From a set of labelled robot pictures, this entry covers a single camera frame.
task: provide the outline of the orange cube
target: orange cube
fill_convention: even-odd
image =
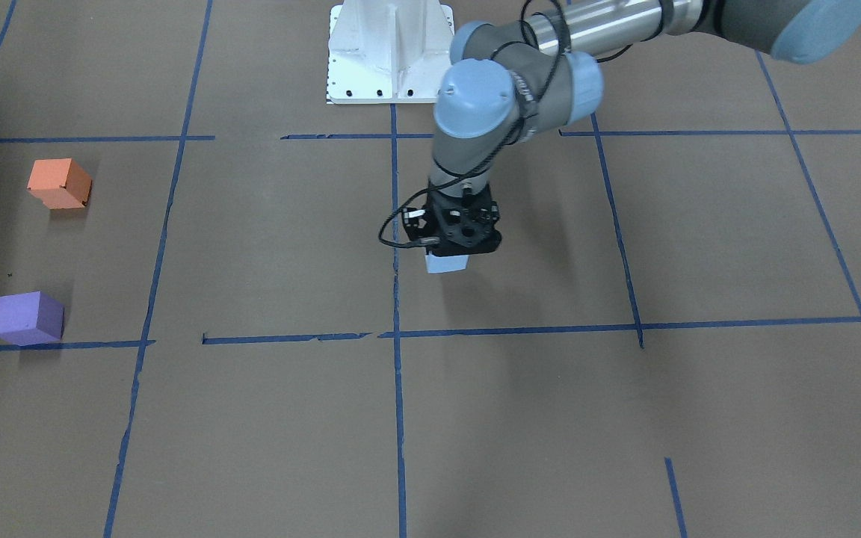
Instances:
[[[83,208],[92,191],[92,177],[72,159],[42,159],[31,166],[28,192],[50,210]]]

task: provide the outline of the robotic arm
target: robotic arm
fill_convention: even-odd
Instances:
[[[690,31],[767,52],[794,64],[819,61],[861,24],[861,0],[587,0],[504,26],[465,24],[434,106],[428,187],[390,215],[379,239],[428,255],[491,253],[502,236],[490,190],[503,147],[587,118],[604,81],[593,55],[661,34]],[[421,195],[423,207],[407,207]],[[383,238],[397,215],[409,242]]]

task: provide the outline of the light blue cap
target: light blue cap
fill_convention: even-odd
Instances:
[[[813,0],[773,43],[773,58],[812,64],[832,54],[861,24],[861,0]]]
[[[451,41],[451,65],[457,64],[458,61],[464,59],[464,49],[467,48],[467,42],[471,40],[471,35],[481,26],[487,26],[488,24],[481,20],[475,20],[457,29],[457,33],[454,34],[454,40]]]
[[[435,256],[433,254],[424,255],[424,263],[427,263],[428,273],[452,273],[455,271],[463,271],[467,269],[468,255],[464,256]]]
[[[583,120],[604,99],[604,74],[597,59],[586,52],[568,52],[567,62],[573,75],[573,105],[567,125]]]
[[[496,129],[515,103],[513,79],[502,65],[464,59],[444,75],[433,116],[442,132],[467,139]]]

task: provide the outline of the white bracket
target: white bracket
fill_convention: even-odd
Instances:
[[[331,10],[327,101],[436,102],[454,11],[438,0],[345,0]]]

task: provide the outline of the cable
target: cable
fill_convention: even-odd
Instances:
[[[523,44],[525,45],[530,44],[530,42],[526,31],[524,31],[525,22],[523,20],[523,17],[524,15],[526,15],[527,7],[530,6],[531,2],[533,2],[533,0],[526,0],[526,2],[524,2],[523,4],[523,8],[520,10],[520,34],[523,36]],[[570,48],[570,45],[564,47],[564,37],[561,36],[562,34],[565,35],[567,42],[570,41],[570,27],[567,26],[567,21],[564,19],[564,8],[561,7],[559,0],[549,0],[549,2],[553,3],[553,6],[557,9],[557,14],[560,15],[560,21],[561,26],[563,26],[563,31],[559,30],[556,25],[552,23],[550,24],[550,26],[553,27],[554,34],[557,35],[557,54],[554,55],[554,62],[550,68],[550,72],[548,72],[546,82],[543,83],[543,88],[541,88],[539,94],[536,95],[537,102],[540,102],[540,100],[543,99],[543,96],[546,95],[547,89],[550,88],[550,83],[553,82],[554,77],[557,75],[557,65],[560,64],[561,58],[564,57],[565,52],[567,52],[567,49]],[[491,55],[491,59],[495,58],[496,55],[499,54],[499,52],[501,52],[509,45],[516,43],[520,42],[513,41],[502,45],[502,47],[499,47],[498,50],[493,52],[493,54]],[[479,173],[482,173],[483,171],[487,170],[487,168],[493,162],[493,158],[495,158],[498,153],[500,153],[500,151],[502,151],[506,146],[510,146],[510,144],[513,143],[512,140],[514,140],[515,142],[516,140],[519,140],[520,133],[523,132],[523,126],[525,125],[526,120],[527,119],[523,117],[517,118],[516,122],[513,122],[513,126],[511,126],[510,129],[507,130],[507,134],[505,134],[503,139],[500,140],[500,143],[496,144],[495,149],[493,149],[493,151],[491,151],[488,156],[484,158],[481,163],[478,164],[478,166],[471,168],[468,173],[461,174],[458,177],[452,179],[451,181],[447,181],[447,183],[441,185],[431,185],[430,187],[421,188],[421,190],[417,191],[417,193],[411,194],[410,197],[407,198],[407,200],[404,201],[403,204],[398,205],[398,207],[394,211],[392,211],[390,215],[387,215],[387,218],[380,225],[380,229],[377,232],[377,241],[389,247],[398,249],[412,249],[438,244],[440,242],[440,239],[438,238],[420,238],[416,239],[416,241],[409,241],[407,243],[387,241],[387,239],[383,238],[383,233],[387,230],[387,226],[392,223],[394,218],[396,218],[397,215],[403,214],[404,211],[407,210],[407,206],[411,202],[416,200],[418,197],[423,197],[423,195],[425,194],[436,193],[437,191],[443,191],[444,188],[454,187],[454,185],[463,182],[469,177],[474,177],[475,175],[478,175]]]
[[[626,45],[626,47],[621,48],[621,49],[620,49],[620,51],[619,51],[617,54],[615,54],[615,55],[609,55],[609,56],[608,56],[608,57],[606,57],[606,58],[600,58],[600,59],[598,59],[597,63],[598,63],[598,64],[604,64],[605,62],[611,61],[611,59],[616,59],[616,58],[622,57],[622,55],[624,54],[624,52],[628,51],[628,50],[629,50],[629,48],[631,48],[632,46],[633,46],[633,44],[632,44],[632,43],[631,43],[631,44],[629,44],[629,45]]]

